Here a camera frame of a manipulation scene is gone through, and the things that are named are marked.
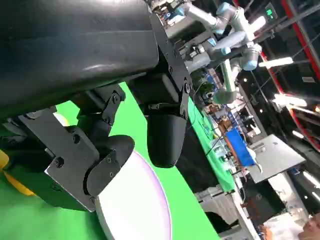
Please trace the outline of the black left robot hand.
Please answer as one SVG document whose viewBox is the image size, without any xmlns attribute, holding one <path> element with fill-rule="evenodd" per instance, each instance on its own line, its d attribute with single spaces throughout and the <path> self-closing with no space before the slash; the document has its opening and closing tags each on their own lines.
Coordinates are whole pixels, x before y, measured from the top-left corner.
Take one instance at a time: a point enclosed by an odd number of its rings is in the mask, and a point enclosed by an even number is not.
<svg viewBox="0 0 320 240">
<path fill-rule="evenodd" d="M 180 157 L 190 74 L 143 0 L 0 3 L 0 148 L 8 173 L 48 204 L 94 212 L 132 154 L 110 135 L 126 82 L 159 168 Z"/>
</svg>

